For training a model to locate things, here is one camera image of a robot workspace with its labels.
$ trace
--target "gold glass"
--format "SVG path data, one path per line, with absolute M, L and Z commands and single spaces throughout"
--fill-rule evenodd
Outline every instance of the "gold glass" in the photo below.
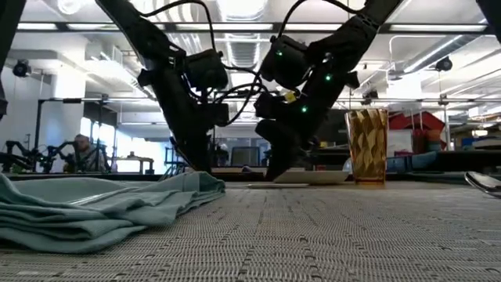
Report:
M 346 113 L 346 123 L 355 183 L 384 184 L 388 112 L 353 110 Z

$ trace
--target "cable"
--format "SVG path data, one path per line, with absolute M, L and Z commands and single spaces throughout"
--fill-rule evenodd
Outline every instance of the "cable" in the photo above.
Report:
M 246 68 L 246 67 L 229 67 L 229 66 L 225 66 L 225 69 L 229 70 L 229 71 L 237 71 L 238 70 L 238 71 L 247 72 L 249 74 L 253 74 L 254 75 L 254 81 L 252 83 L 246 83 L 244 85 L 238 85 L 236 87 L 233 87 L 232 89 L 230 89 L 225 95 L 223 95 L 219 99 L 224 99 L 225 97 L 229 96 L 229 94 L 231 94 L 231 92 L 235 92 L 237 89 L 240 89 L 240 88 L 249 87 L 249 86 L 251 86 L 253 88 L 253 85 L 261 85 L 262 86 L 261 89 L 264 89 L 266 92 L 269 93 L 268 88 L 265 87 L 265 85 L 263 84 L 263 80 L 261 79 L 261 75 L 258 72 L 253 71 L 253 70 L 251 70 L 249 68 Z
M 297 2 L 294 3 L 294 5 L 292 5 L 292 7 L 290 7 L 289 12 L 287 12 L 285 19 L 283 20 L 282 27 L 280 27 L 278 37 L 282 36 L 283 31 L 285 31 L 285 26 L 289 22 L 289 19 L 290 19 L 290 16 L 292 16 L 292 13 L 297 9 L 297 7 L 299 7 L 301 4 L 303 4 L 306 1 L 308 1 L 308 0 L 298 0 Z M 329 2 L 330 4 L 337 6 L 348 13 L 352 13 L 352 14 L 360 13 L 360 11 L 352 9 L 352 8 L 346 6 L 345 4 L 339 2 L 338 0 L 323 0 L 323 1 Z
M 239 97 L 229 97 L 231 94 L 233 94 L 234 92 L 236 92 L 238 89 L 242 89 L 242 88 L 246 88 L 246 87 L 253 87 L 253 86 L 259 86 L 258 90 L 264 90 L 266 93 L 269 93 L 269 90 L 266 86 L 264 86 L 263 84 L 258 84 L 258 83 L 246 83 L 246 84 L 242 84 L 242 85 L 238 85 L 238 86 L 235 86 L 233 88 L 231 88 L 230 90 L 228 90 L 226 93 L 224 93 L 222 96 L 216 98 L 214 100 L 214 103 L 222 103 L 222 101 L 224 101 L 225 99 L 229 99 L 229 98 L 239 98 Z M 256 95 L 257 93 L 252 93 L 250 90 L 249 90 L 249 93 L 246 95 L 246 98 L 247 96 L 254 96 Z
M 259 91 L 259 90 L 261 90 L 261 89 L 263 89 L 263 88 L 265 88 L 265 86 L 264 86 L 264 85 L 259 85 L 259 86 L 260 86 L 260 88 L 258 89 L 258 91 Z M 251 100 L 251 97 L 252 97 L 251 93 L 252 93 L 252 91 L 249 91 L 249 95 L 247 96 L 247 98 L 246 98 L 246 99 L 245 99 L 245 101 L 243 102 L 243 106 L 242 106 L 242 107 L 240 108 L 240 110 L 239 110 L 239 111 L 235 114 L 235 116 L 234 116 L 234 117 L 233 117 L 230 121 L 228 121 L 228 123 L 227 123 L 225 126 L 231 125 L 231 124 L 232 124 L 233 122 L 235 122 L 235 121 L 238 119 L 238 117 L 239 117 L 239 116 L 243 113 L 243 110 L 245 109 L 245 107 L 247 106 L 247 104 L 249 103 L 249 101 Z
M 185 4 L 189 4 L 189 3 L 198 4 L 198 5 L 201 5 L 202 7 L 204 7 L 205 15 L 207 17 L 207 22 L 209 23 L 209 31 L 211 32 L 212 49 L 216 50 L 216 40 L 215 40 L 215 36 L 214 36 L 214 27 L 212 27 L 211 13 L 209 12 L 209 8 L 207 7 L 207 4 L 205 4 L 201 0 L 179 0 L 179 1 L 171 3 L 171 4 L 167 4 L 167 5 L 159 8 L 159 9 L 156 9 L 152 12 L 149 12 L 149 13 L 139 12 L 139 14 L 141 16 L 144 16 L 144 17 L 155 16 L 158 13 L 162 13 L 164 11 L 167 11 L 168 9 L 172 9 L 172 8 L 177 7 L 179 5 L 185 5 Z

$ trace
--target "folded cloth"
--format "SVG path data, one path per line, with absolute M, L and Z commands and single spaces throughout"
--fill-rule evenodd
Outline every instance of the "folded cloth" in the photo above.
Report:
M 224 192 L 224 182 L 205 172 L 158 183 L 91 178 L 14 183 L 0 174 L 0 239 L 36 251 L 99 251 L 149 226 L 171 225 Z

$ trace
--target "table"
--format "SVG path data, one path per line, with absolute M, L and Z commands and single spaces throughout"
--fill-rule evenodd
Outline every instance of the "table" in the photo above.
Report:
M 139 162 L 139 174 L 144 174 L 144 162 L 150 163 L 150 172 L 153 171 L 154 159 L 149 157 L 114 157 L 113 161 L 138 161 Z
M 98 254 L 1 244 L 2 281 L 501 280 L 501 201 L 469 186 L 228 187 Z

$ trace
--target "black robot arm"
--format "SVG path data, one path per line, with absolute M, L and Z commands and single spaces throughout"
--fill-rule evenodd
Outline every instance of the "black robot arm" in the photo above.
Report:
M 209 49 L 187 56 L 129 1 L 96 2 L 124 33 L 146 67 L 139 75 L 139 84 L 153 88 L 177 151 L 194 169 L 209 172 L 207 131 L 215 125 L 224 125 L 229 119 L 229 109 L 224 103 L 200 102 L 190 95 L 190 89 L 203 95 L 207 89 L 226 87 L 228 76 L 221 54 Z
M 403 0 L 369 0 L 335 34 L 305 46 L 285 35 L 272 39 L 263 61 L 263 78 L 284 88 L 305 83 L 301 94 L 284 102 L 261 94 L 254 104 L 264 118 L 256 132 L 272 145 L 267 180 L 284 173 L 307 151 L 311 140 L 345 86 L 359 87 L 351 71 L 377 35 L 379 27 Z

